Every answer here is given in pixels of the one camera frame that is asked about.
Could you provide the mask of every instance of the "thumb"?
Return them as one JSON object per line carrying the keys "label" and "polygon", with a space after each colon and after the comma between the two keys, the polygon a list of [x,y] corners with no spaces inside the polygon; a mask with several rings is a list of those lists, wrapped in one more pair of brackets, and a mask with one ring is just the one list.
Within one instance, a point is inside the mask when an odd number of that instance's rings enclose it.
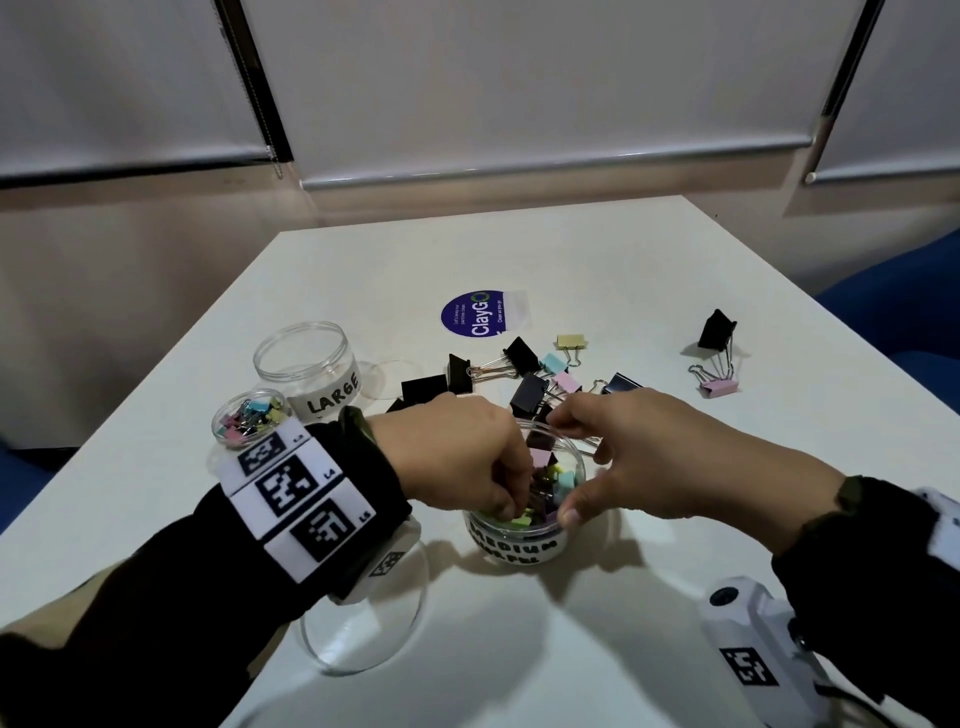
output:
{"label": "thumb", "polygon": [[557,514],[560,525],[569,530],[595,519],[604,511],[613,508],[614,480],[616,476],[601,470],[586,483],[578,485],[564,499]]}
{"label": "thumb", "polygon": [[498,521],[511,521],[517,516],[514,497],[502,485],[488,480],[481,484],[478,494],[480,507],[476,510],[487,513]]}

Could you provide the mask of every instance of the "hand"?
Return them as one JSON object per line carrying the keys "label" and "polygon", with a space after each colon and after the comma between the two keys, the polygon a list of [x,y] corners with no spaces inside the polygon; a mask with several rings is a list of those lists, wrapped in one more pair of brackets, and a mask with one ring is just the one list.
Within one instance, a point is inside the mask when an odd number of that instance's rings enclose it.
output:
{"label": "hand", "polygon": [[653,389],[570,395],[548,418],[563,434],[603,438],[593,456],[610,468],[564,501],[572,527],[609,508],[661,518],[707,516],[786,550],[804,523],[836,509],[844,476],[797,450],[724,425]]}
{"label": "hand", "polygon": [[408,498],[500,521],[523,513],[534,464],[513,416],[482,397],[442,394],[370,418]]}

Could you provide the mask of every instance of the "person's right hand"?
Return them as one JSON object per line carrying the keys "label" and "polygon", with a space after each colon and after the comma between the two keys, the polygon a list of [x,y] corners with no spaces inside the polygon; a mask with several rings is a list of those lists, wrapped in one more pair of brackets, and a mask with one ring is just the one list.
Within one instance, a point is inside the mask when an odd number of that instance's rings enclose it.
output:
{"label": "person's right hand", "polygon": [[603,438],[593,459],[611,464],[566,498],[559,514],[565,528],[616,507],[668,519],[707,516],[780,552],[804,523],[836,508],[844,480],[810,455],[648,388],[570,395],[547,421],[568,437]]}

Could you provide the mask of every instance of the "person's left hand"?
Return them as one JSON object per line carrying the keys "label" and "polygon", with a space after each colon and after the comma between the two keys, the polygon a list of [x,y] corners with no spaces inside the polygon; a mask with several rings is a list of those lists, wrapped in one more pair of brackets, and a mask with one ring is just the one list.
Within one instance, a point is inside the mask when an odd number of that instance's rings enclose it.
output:
{"label": "person's left hand", "polygon": [[513,415],[482,397],[446,393],[370,418],[408,498],[499,521],[523,513],[534,464]]}

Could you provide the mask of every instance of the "small container of binder clips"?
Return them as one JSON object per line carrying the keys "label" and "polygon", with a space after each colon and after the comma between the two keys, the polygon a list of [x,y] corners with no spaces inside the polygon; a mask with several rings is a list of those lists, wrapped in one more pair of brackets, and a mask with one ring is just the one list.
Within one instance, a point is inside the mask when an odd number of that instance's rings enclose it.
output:
{"label": "small container of binder clips", "polygon": [[290,403],[276,389],[254,389],[218,409],[210,429],[225,448],[243,449],[269,435],[293,413]]}
{"label": "small container of binder clips", "polygon": [[557,558],[569,534],[557,523],[564,498],[584,482],[587,469],[572,441],[538,422],[517,420],[534,457],[530,498],[523,514],[510,522],[481,513],[465,513],[467,529],[490,558],[520,567],[534,567]]}

